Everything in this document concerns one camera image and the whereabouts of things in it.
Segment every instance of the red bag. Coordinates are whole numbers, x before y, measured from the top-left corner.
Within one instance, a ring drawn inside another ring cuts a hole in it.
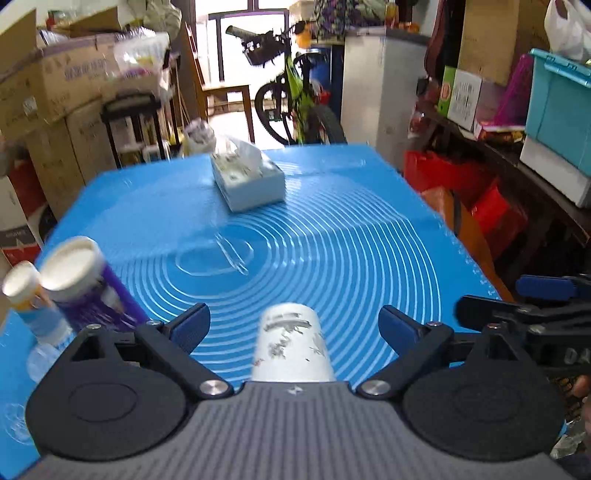
[[[499,192],[495,180],[485,194],[472,207],[472,216],[480,226],[496,260],[527,226],[527,215],[519,205],[512,205]]]
[[[453,163],[433,152],[405,152],[404,179],[417,192],[435,187],[454,191],[466,208],[471,209],[494,175],[483,165],[470,161]]]

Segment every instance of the white bottle cap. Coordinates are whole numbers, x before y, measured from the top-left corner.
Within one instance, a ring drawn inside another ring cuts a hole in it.
[[[298,303],[282,303],[263,312],[252,380],[335,381],[320,321],[314,310]]]
[[[41,286],[57,302],[76,299],[102,274],[105,258],[97,243],[75,236],[62,243],[41,266]]]
[[[19,304],[30,299],[39,286],[40,275],[31,262],[20,262],[14,267],[2,284],[2,293],[10,303]]]

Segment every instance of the black stand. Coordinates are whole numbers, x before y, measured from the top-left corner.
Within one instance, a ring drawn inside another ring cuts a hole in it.
[[[128,95],[117,95],[114,100],[110,100],[103,105],[103,111],[100,115],[101,120],[107,128],[109,143],[115,158],[117,168],[121,168],[121,159],[113,139],[111,122],[122,118],[131,118],[134,127],[134,136],[136,142],[144,143],[144,134],[142,133],[140,115],[152,116],[154,119],[154,128],[156,130],[156,139],[160,150],[160,159],[165,160],[164,143],[162,142],[162,133],[160,131],[160,121],[158,120],[158,110],[162,107],[159,99],[156,99],[153,93],[130,93]]]

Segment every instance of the white cabinet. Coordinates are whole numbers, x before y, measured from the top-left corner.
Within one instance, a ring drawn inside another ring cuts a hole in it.
[[[341,124],[347,141],[374,147],[398,170],[408,148],[408,123],[424,77],[428,38],[370,27],[345,39]]]

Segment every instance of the blue plastic storage box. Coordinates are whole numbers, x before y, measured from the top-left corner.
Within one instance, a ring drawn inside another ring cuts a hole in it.
[[[525,133],[591,177],[591,69],[534,48]]]

